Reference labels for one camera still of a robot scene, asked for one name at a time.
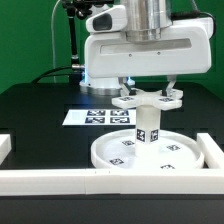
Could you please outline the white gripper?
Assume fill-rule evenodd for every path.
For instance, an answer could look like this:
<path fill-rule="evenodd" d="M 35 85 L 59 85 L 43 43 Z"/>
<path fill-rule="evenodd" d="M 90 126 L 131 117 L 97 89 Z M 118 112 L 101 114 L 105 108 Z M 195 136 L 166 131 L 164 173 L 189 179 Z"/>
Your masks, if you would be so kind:
<path fill-rule="evenodd" d="M 129 42 L 124 32 L 92 34 L 85 43 L 85 68 L 93 78 L 169 75 L 163 95 L 171 96 L 176 75 L 210 69 L 212 32 L 213 21 L 207 17 L 175 21 L 154 41 Z M 118 81 L 121 96 L 136 94 L 126 78 Z"/>

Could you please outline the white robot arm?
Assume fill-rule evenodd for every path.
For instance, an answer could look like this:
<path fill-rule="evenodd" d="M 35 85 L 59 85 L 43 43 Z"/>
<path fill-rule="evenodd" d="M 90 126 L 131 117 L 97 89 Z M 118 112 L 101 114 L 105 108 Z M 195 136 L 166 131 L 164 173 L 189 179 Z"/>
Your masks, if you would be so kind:
<path fill-rule="evenodd" d="M 120 0 L 86 21 L 83 91 L 117 95 L 134 77 L 205 73 L 214 22 L 173 19 L 171 0 Z"/>

